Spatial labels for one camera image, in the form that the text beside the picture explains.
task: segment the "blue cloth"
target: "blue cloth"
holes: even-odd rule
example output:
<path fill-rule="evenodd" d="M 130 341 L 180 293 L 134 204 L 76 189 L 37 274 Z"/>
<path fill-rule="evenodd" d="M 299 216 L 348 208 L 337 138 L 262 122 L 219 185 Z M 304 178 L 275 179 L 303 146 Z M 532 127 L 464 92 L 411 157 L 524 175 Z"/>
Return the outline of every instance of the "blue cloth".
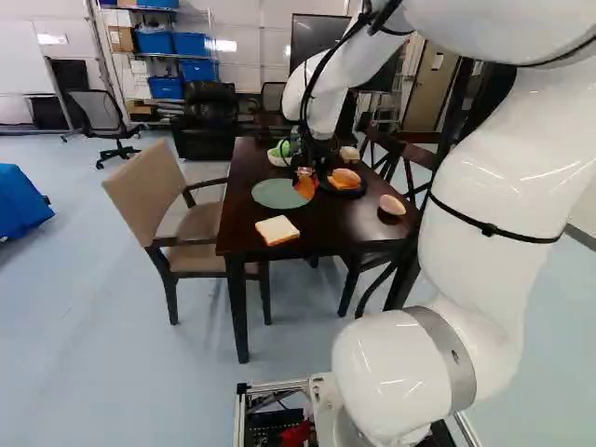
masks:
<path fill-rule="evenodd" d="M 0 237 L 22 237 L 53 215 L 17 165 L 0 163 Z"/>

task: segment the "door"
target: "door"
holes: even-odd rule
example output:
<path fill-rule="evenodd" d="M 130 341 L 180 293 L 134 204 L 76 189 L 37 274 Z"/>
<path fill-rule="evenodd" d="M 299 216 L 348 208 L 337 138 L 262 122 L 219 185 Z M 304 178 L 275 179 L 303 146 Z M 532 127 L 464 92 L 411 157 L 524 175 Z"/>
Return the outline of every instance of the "door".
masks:
<path fill-rule="evenodd" d="M 440 120 L 459 56 L 430 41 L 420 58 L 418 73 L 401 121 L 405 131 L 432 132 Z"/>

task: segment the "red object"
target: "red object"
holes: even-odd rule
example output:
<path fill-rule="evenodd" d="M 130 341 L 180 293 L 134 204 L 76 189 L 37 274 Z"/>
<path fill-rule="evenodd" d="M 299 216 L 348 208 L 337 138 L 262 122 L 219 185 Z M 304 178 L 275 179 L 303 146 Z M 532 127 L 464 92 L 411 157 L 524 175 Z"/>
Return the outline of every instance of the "red object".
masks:
<path fill-rule="evenodd" d="M 310 438 L 310 421 L 304 421 L 300 425 L 288 428 L 281 433 L 281 445 L 283 447 L 300 447 Z"/>

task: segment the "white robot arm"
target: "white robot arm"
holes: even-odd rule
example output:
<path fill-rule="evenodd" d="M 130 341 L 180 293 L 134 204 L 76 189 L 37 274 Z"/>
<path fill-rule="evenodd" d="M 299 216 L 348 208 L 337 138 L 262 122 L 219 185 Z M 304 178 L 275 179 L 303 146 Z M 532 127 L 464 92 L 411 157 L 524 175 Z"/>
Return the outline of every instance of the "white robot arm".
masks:
<path fill-rule="evenodd" d="M 398 3 L 372 1 L 372 10 Z M 347 88 L 367 81 L 407 38 L 369 35 L 369 26 L 333 54 L 312 90 L 307 122 L 317 138 L 333 133 Z M 404 0 L 385 27 L 521 67 L 508 97 L 445 159 L 432 186 L 418 251 L 434 301 L 357 320 L 333 346 L 347 414 L 374 445 L 400 446 L 503 389 L 518 370 L 529 291 L 596 169 L 596 2 Z M 286 117 L 299 117 L 322 58 L 291 75 Z"/>

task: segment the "gray ring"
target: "gray ring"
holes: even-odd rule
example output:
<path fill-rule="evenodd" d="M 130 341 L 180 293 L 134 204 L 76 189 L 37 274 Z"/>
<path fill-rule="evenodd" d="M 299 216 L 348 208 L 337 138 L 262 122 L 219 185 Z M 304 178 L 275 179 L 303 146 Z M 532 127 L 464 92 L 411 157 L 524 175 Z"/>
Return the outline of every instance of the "gray ring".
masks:
<path fill-rule="evenodd" d="M 449 414 L 469 407 L 476 398 L 476 373 L 466 347 L 441 315 L 421 305 L 403 309 L 427 332 L 443 357 L 451 382 Z"/>

